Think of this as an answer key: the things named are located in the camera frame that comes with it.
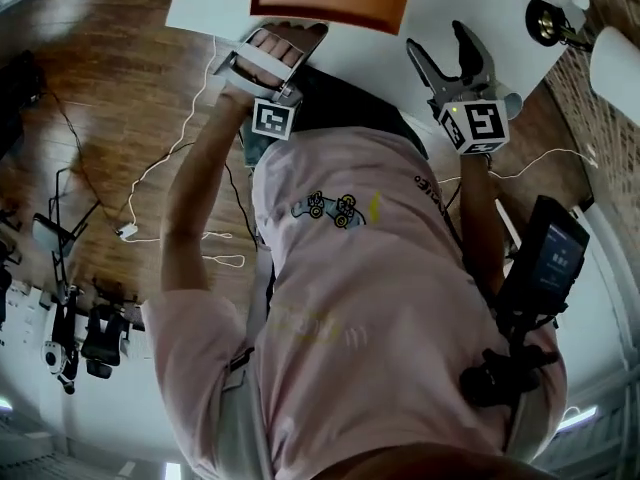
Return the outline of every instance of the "wooden floor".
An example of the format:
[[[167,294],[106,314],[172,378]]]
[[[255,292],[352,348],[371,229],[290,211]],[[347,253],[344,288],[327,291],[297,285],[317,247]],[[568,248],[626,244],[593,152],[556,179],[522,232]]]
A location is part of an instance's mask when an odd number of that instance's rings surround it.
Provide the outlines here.
[[[0,16],[0,57],[6,60],[23,48],[35,52],[50,89],[62,100],[78,133],[84,170],[107,207],[106,216],[101,210],[94,213],[75,247],[70,269],[73,279],[83,286],[94,276],[104,282],[119,282],[129,295],[136,293],[141,298],[158,286],[158,246],[123,243],[113,228],[131,221],[128,209],[123,208],[131,184],[179,137],[213,54],[210,37],[164,26],[170,2],[33,0]],[[219,42],[218,47],[220,62],[228,46]],[[205,123],[207,104],[215,99],[215,92],[211,87],[199,100],[185,141],[193,141]],[[46,214],[55,173],[64,167],[71,167],[71,171],[64,176],[63,224],[73,227],[94,197],[83,178],[74,137],[54,98],[46,95],[23,112],[23,119],[26,138],[22,149],[0,163],[0,193],[5,206],[18,203],[25,223],[22,233],[13,234],[23,264],[11,270],[18,279],[51,287],[49,255],[30,237],[33,214]],[[513,144],[496,155],[495,169],[504,174],[519,171],[553,147],[573,147],[545,87],[527,100],[512,133]],[[439,179],[456,176],[458,162],[449,145],[438,142],[428,146]],[[140,231],[134,238],[158,236],[164,194],[183,155],[184,151],[177,154],[138,185],[133,204]],[[238,143],[230,154],[229,167],[242,204],[250,210],[250,182]],[[566,206],[590,195],[580,162],[564,154],[550,155],[522,178],[500,182],[499,186],[501,198],[521,223],[540,193],[554,196]],[[454,189],[455,183],[445,187],[448,194]],[[233,239],[208,239],[207,254],[247,257],[243,269],[208,262],[216,292],[246,310],[254,249],[226,175],[209,229],[232,233]]]

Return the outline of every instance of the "white lamp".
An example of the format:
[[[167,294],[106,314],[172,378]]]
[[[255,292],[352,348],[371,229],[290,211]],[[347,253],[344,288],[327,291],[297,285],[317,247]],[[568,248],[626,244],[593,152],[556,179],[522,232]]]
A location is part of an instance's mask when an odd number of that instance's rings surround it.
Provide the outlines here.
[[[640,126],[640,50],[613,27],[605,28],[596,40],[591,87]]]

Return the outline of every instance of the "hand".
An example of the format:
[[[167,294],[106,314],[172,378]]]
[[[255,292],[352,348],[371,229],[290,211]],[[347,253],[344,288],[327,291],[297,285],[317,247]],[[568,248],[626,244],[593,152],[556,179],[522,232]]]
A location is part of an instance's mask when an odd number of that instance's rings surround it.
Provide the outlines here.
[[[269,31],[270,28],[277,28],[280,32],[282,32],[283,28],[291,29],[290,32],[295,31],[295,35],[298,36],[297,42],[302,44],[315,43],[317,42],[319,37],[326,33],[326,26],[321,24],[314,25],[308,29],[305,29],[301,25],[293,27],[289,23],[283,23],[280,25],[266,25],[255,36],[253,36],[250,42],[251,45],[271,54],[271,56],[282,61],[289,67],[293,67],[296,65],[296,63],[300,60],[300,57],[302,57],[302,52],[297,48],[294,48],[291,43],[289,43],[285,39],[281,39],[279,36],[271,33]],[[236,66],[246,78],[253,79],[267,87],[278,87],[282,84],[282,80],[280,80],[278,77],[272,75],[262,68],[259,68],[252,62],[249,62],[242,57],[238,57]],[[237,103],[240,103],[243,106],[253,106],[255,97],[252,94],[239,89],[230,82],[227,82],[227,86],[225,87],[223,93],[227,94]]]

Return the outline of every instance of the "white table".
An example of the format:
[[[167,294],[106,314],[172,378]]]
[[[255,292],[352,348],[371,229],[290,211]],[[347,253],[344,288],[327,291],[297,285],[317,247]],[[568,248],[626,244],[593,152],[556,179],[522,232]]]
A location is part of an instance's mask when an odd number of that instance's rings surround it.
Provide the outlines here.
[[[249,16],[250,0],[173,0],[167,25],[240,40],[262,19]],[[421,82],[405,50],[418,41],[444,73],[460,73],[458,43],[451,22],[469,26],[494,58],[498,79],[523,99],[542,81],[565,47],[545,48],[529,37],[525,10],[530,0],[409,0],[399,36],[332,24],[310,64],[364,89],[428,126],[435,121]],[[584,25],[577,8],[567,14]]]

